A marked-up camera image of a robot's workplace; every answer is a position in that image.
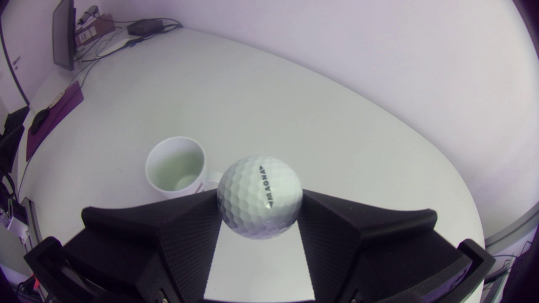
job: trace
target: white mug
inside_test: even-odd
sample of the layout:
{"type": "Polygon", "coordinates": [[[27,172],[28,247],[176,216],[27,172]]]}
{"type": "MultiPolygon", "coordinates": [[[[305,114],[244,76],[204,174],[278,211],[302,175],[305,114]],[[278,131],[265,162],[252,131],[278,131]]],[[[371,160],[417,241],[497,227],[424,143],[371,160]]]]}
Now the white mug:
{"type": "Polygon", "coordinates": [[[188,137],[168,138],[146,159],[146,178],[169,199],[217,188],[223,174],[207,173],[206,153],[188,137]]]}

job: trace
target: white table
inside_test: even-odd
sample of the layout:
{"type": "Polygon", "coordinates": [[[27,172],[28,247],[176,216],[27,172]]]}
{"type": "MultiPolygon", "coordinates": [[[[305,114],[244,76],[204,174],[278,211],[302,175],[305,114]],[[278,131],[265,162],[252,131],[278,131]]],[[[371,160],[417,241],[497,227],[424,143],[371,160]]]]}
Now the white table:
{"type": "MultiPolygon", "coordinates": [[[[44,108],[70,78],[51,75],[33,108],[44,108]]],[[[84,102],[42,143],[22,184],[44,238],[69,241],[90,205],[162,200],[146,181],[146,156],[163,139],[185,135],[204,146],[210,170],[272,155],[296,171],[305,189],[390,209],[431,208],[436,230],[450,243],[483,244],[472,197],[440,151],[367,99],[269,53],[181,29],[99,62],[82,91],[84,102]]],[[[480,290],[468,302],[478,302],[480,290]]],[[[206,297],[312,299],[297,225],[265,241],[223,225],[206,297]]]]}

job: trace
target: purple mouse pad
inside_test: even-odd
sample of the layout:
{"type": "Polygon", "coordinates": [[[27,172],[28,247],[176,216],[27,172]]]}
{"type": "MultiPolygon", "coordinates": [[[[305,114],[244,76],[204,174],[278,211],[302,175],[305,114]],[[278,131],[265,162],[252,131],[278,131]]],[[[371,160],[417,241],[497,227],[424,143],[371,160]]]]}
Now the purple mouse pad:
{"type": "Polygon", "coordinates": [[[70,85],[60,101],[52,108],[49,108],[49,115],[36,132],[32,135],[28,130],[28,140],[26,144],[26,161],[36,152],[37,148],[43,140],[51,133],[51,131],[67,116],[77,105],[84,100],[79,82],[70,85]]]}

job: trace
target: golf ball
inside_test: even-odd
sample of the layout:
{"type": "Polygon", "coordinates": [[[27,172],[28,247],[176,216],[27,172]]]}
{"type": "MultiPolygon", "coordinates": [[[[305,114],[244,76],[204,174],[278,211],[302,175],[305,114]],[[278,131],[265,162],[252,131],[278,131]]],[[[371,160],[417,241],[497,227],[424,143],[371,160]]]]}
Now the golf ball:
{"type": "Polygon", "coordinates": [[[223,220],[234,232],[269,239],[294,224],[303,190],[290,166],[274,157],[254,156],[226,170],[217,198],[223,220]]]}

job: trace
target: mug handle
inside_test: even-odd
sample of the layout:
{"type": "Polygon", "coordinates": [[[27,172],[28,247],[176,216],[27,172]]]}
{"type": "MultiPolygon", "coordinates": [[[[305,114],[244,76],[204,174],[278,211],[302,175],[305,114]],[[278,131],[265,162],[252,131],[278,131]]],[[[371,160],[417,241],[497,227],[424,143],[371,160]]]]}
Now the mug handle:
{"type": "Polygon", "coordinates": [[[202,190],[212,190],[216,189],[217,186],[219,186],[219,181],[221,181],[221,177],[223,177],[222,173],[219,173],[217,171],[211,171],[206,176],[206,179],[202,181],[202,190]]]}

